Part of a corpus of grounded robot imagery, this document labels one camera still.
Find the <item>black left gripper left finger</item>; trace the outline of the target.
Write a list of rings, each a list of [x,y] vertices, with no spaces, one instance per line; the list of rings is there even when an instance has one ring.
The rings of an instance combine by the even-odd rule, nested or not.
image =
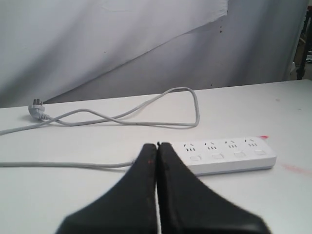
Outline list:
[[[144,144],[122,179],[106,194],[67,216],[60,234],[156,234],[156,155]]]

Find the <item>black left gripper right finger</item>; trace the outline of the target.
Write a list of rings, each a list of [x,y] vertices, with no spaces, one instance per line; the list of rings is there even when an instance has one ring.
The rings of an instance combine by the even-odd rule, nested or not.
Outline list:
[[[266,234],[259,216],[202,183],[170,143],[158,144],[157,195],[164,234]]]

